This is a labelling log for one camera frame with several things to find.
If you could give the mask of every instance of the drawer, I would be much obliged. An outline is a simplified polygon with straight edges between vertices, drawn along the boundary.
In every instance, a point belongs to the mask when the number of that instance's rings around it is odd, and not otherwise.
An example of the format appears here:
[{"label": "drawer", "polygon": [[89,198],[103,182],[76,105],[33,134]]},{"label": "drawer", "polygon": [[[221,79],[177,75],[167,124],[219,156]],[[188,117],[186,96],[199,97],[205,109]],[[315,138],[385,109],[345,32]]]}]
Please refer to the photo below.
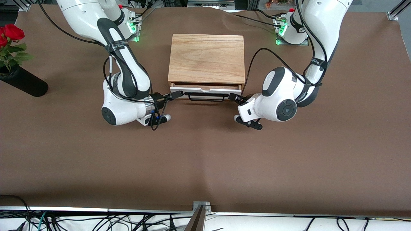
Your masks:
[{"label": "drawer", "polygon": [[[171,83],[170,91],[183,91],[184,93],[211,93],[211,94],[226,94],[230,93],[241,94],[240,84],[213,84],[213,83]],[[222,99],[222,96],[191,96],[194,99]]]}]

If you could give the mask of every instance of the green leaf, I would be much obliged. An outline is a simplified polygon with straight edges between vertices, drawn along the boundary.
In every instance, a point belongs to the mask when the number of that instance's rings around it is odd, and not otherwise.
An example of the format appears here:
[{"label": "green leaf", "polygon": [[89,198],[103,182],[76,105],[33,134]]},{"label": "green leaf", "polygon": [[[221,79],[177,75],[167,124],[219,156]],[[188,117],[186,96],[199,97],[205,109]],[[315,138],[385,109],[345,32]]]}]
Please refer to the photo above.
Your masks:
[{"label": "green leaf", "polygon": [[17,47],[17,46],[9,46],[8,50],[9,50],[10,53],[18,52],[18,51],[23,51],[22,48]]},{"label": "green leaf", "polygon": [[25,52],[18,53],[14,57],[14,59],[18,62],[30,60],[30,59],[33,59],[33,58],[34,58],[34,56],[32,56],[31,54],[27,54]]},{"label": "green leaf", "polygon": [[19,45],[15,45],[14,47],[21,48],[22,51],[25,51],[27,49],[26,43],[20,43]]}]

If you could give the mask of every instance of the rose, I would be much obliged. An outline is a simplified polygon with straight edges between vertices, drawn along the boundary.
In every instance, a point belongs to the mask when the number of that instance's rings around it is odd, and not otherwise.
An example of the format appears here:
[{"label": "rose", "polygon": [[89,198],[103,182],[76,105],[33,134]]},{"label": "rose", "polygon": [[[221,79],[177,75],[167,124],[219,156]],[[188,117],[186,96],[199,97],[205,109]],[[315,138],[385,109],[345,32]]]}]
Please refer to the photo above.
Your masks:
[{"label": "rose", "polygon": [[4,26],[0,27],[0,47],[4,47],[7,45],[9,41],[7,41],[6,36],[4,35],[5,28]]},{"label": "rose", "polygon": [[0,47],[5,47],[9,41],[3,36],[0,36]]},{"label": "rose", "polygon": [[5,35],[11,40],[20,40],[24,38],[24,32],[14,24],[7,24],[5,26]]}]

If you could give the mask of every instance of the red rose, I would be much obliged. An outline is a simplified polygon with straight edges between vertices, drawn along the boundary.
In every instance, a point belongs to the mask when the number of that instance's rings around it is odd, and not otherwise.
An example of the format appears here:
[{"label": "red rose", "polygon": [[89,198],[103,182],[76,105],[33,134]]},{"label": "red rose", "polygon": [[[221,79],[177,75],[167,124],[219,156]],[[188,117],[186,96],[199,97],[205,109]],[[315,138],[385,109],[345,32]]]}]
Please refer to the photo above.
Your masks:
[{"label": "red rose", "polygon": [[3,36],[0,36],[0,47],[4,47],[7,45],[7,38],[4,38]]},{"label": "red rose", "polygon": [[5,28],[5,35],[11,40],[20,40],[24,38],[24,32],[14,24],[7,24]]}]

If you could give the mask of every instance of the wooden box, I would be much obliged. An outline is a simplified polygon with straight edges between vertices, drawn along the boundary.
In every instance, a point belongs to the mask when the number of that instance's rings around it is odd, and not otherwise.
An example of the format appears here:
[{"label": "wooden box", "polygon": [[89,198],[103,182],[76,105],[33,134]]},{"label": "wooden box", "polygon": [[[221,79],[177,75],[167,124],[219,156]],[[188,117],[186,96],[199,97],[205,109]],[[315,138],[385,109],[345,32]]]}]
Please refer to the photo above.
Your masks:
[{"label": "wooden box", "polygon": [[171,92],[240,94],[243,36],[173,34],[168,81]]}]

